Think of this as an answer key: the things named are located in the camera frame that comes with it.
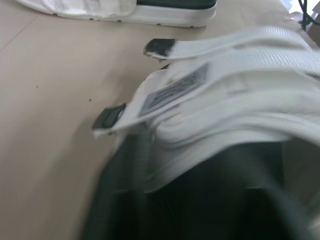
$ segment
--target black cable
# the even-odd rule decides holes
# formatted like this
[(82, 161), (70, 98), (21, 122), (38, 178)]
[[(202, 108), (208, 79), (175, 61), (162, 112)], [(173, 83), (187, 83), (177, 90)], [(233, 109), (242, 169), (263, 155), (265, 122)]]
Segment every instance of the black cable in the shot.
[(320, 26), (320, 22), (314, 20), (308, 13), (307, 13), (307, 0), (304, 0), (304, 3), (302, 3), (301, 0), (298, 0), (300, 7), (302, 9), (303, 12), (303, 19), (305, 19), (305, 22), (302, 21), (302, 28), (305, 30), (306, 26), (307, 26), (307, 21), (310, 21), (311, 23)]
[(304, 0), (302, 12), (303, 12), (302, 29), (304, 31), (306, 31), (306, 29), (307, 29), (307, 14), (306, 14), (306, 12), (307, 12), (307, 0)]

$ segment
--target slide sandal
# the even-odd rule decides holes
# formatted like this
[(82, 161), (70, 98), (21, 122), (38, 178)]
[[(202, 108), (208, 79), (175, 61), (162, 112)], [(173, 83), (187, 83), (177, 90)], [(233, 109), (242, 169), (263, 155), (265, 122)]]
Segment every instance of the slide sandal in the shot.
[(217, 0), (16, 1), (36, 11), (63, 18), (189, 28), (206, 26), (216, 14)]

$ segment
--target beige floor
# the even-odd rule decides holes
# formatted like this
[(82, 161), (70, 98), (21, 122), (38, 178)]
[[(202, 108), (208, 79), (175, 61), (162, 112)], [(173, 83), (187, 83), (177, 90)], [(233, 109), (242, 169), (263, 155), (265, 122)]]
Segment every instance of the beige floor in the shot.
[(70, 20), (0, 0), (0, 239), (71, 240), (113, 140), (90, 127), (164, 63), (152, 38), (204, 39), (257, 25), (299, 31), (278, 0), (219, 0), (207, 27)]

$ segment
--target gray label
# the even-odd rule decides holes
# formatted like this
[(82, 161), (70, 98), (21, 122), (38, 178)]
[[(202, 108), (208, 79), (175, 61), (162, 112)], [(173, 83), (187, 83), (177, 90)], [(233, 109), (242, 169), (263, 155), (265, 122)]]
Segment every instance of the gray label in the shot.
[(164, 105), (190, 93), (201, 86), (207, 77), (208, 64), (158, 91), (150, 93), (143, 104), (139, 116), (151, 113)]

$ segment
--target white sole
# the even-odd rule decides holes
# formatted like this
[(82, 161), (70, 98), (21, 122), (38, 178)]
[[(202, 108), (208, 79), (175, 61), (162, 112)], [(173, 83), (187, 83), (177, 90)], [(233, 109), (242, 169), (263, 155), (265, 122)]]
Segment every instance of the white sole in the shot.
[(93, 16), (69, 16), (57, 14), (42, 4), (41, 0), (16, 0), (20, 4), (36, 11), (57, 15), (62, 18), (78, 20), (111, 21), (124, 23), (151, 24), (169, 27), (198, 28), (208, 24), (216, 14), (216, 5), (208, 9), (182, 9), (160, 6), (138, 5), (136, 11), (128, 17), (99, 18)]

